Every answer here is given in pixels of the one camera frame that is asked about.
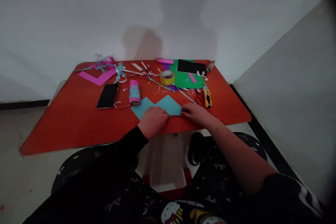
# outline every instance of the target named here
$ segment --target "black baseboard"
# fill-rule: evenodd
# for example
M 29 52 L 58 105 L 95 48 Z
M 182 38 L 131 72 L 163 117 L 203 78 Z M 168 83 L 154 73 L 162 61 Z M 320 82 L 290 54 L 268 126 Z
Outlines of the black baseboard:
M 0 110 L 25 109 L 29 107 L 46 107 L 50 100 L 19 101 L 14 103 L 0 103 Z
M 251 114 L 252 120 L 248 123 L 251 127 L 252 131 L 255 133 L 256 137 L 264 147 L 265 151 L 271 158 L 272 162 L 274 163 L 275 167 L 278 169 L 278 171 L 282 174 L 285 174 L 289 177 L 292 177 L 293 179 L 296 179 L 297 181 L 301 182 L 297 175 L 294 173 L 290 165 L 287 163 L 287 161 L 284 159 L 284 157 L 281 155 L 277 147 L 274 145 L 270 137 L 267 135 L 263 127 L 260 125 L 256 117 L 253 115 L 249 107 L 246 105 L 244 100 L 240 97 L 237 90 L 234 88 L 233 85 L 230 85 L 232 90 L 236 93 L 236 95 L 239 97 L 241 102 L 244 104 L 248 112 Z

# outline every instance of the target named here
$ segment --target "red base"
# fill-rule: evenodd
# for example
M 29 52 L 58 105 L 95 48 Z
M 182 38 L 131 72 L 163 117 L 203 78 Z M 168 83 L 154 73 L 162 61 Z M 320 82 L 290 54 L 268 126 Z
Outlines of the red base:
M 185 177 L 185 183 L 187 185 L 183 188 L 170 190 L 170 191 L 159 192 L 159 194 L 162 198 L 164 198 L 165 200 L 173 201 L 173 200 L 180 199 L 182 197 L 182 195 L 183 195 L 184 191 L 186 190 L 187 186 L 189 186 L 191 184 L 191 181 L 193 179 L 192 176 L 191 176 L 191 171 L 188 168 L 184 169 L 183 172 L 184 172 L 184 177 Z M 143 176 L 142 179 L 148 185 L 151 184 L 150 179 L 149 179 L 149 175 Z

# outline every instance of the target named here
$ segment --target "yellow utility knife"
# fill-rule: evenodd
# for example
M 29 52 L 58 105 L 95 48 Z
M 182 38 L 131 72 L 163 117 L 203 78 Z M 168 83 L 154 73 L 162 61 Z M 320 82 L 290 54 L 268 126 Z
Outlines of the yellow utility knife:
M 211 96 L 210 96 L 210 90 L 208 86 L 204 83 L 204 100 L 205 100 L 205 107 L 211 108 L 212 107 L 212 101 L 211 101 Z

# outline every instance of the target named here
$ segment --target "person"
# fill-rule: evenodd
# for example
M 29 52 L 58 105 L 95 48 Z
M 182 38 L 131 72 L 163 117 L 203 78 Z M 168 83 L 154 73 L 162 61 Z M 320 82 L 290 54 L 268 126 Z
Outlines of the person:
M 212 136 L 192 137 L 188 157 L 200 166 L 181 199 L 162 199 L 134 171 L 136 155 L 170 118 L 160 107 L 150 107 L 120 141 L 69 157 L 56 175 L 51 196 L 24 223 L 318 223 L 323 219 L 316 198 L 269 165 L 255 138 L 231 132 L 197 104 L 185 104 L 181 115 Z

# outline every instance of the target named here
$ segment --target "black pants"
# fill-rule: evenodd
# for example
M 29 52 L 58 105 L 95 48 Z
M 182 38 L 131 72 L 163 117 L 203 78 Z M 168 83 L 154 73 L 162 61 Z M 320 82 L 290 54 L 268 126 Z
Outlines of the black pants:
M 264 160 L 267 160 L 263 147 L 254 137 L 245 133 L 235 134 Z M 88 163 L 102 155 L 107 148 L 113 147 L 113 144 L 89 147 L 70 156 L 62 164 L 56 175 L 52 193 L 81 172 Z M 242 219 L 245 209 L 245 193 L 212 137 L 205 137 L 203 150 L 202 157 L 200 157 L 202 162 L 181 200 L 198 202 L 207 209 L 219 211 L 225 215 L 226 212 L 230 212 L 230 216 L 233 216 L 235 222 Z M 125 222 L 128 216 L 144 215 L 149 206 L 164 201 L 134 171 L 136 163 L 136 158 L 134 157 L 134 166 L 129 167 L 123 177 L 120 178 L 116 174 L 118 182 L 114 185 L 114 188 L 111 188 L 110 197 L 105 202 L 104 207 L 107 221 L 113 221 L 114 223 Z M 123 202 L 128 201 L 128 204 L 123 204 L 127 207 L 116 207 L 120 205 L 118 202 L 121 198 Z M 142 199 L 142 204 L 139 204 L 139 202 L 135 204 L 135 198 L 137 200 Z

